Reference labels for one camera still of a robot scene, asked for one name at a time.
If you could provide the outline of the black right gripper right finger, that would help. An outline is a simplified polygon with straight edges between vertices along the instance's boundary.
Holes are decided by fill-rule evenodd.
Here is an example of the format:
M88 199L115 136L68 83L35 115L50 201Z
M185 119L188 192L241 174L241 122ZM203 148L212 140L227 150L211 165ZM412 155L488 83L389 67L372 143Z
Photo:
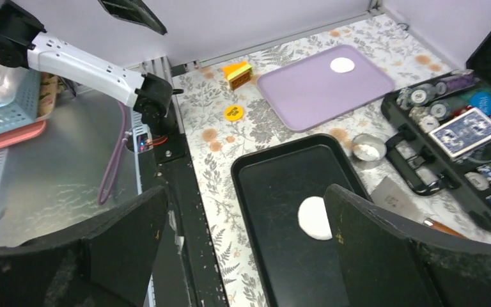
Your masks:
M336 184L324 202L352 306L491 306L491 244L434 230Z

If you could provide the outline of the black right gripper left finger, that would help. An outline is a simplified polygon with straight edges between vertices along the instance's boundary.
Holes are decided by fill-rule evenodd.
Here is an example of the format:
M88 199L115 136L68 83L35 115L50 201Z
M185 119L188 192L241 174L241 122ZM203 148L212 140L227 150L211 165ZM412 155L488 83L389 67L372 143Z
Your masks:
M0 306L142 306L166 224L153 187L15 247L0 247Z

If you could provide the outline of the white dough disc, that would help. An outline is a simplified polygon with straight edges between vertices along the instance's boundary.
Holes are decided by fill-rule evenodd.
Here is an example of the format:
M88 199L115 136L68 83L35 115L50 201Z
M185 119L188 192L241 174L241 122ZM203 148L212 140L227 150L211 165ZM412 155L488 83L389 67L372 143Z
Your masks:
M312 239L332 239L332 232L323 198L319 196L306 198L298 208L297 220L300 229Z

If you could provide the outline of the black baking tray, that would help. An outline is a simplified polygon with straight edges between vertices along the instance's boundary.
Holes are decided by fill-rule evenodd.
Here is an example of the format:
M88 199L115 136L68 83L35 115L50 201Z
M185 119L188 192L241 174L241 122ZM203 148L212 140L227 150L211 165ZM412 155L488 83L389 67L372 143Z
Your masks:
M243 155L231 167L249 242L269 306L348 306L333 240L299 227L298 209L338 184L368 192L339 142L315 134Z

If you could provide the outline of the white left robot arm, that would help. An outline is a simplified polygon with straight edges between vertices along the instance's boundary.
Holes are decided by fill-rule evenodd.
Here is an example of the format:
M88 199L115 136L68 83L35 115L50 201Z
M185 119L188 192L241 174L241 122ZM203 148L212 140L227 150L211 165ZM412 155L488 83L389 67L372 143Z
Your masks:
M13 1L0 1L0 65L55 74L104 93L139 113L153 137L168 137L178 128L171 103L180 90L154 74L74 47Z

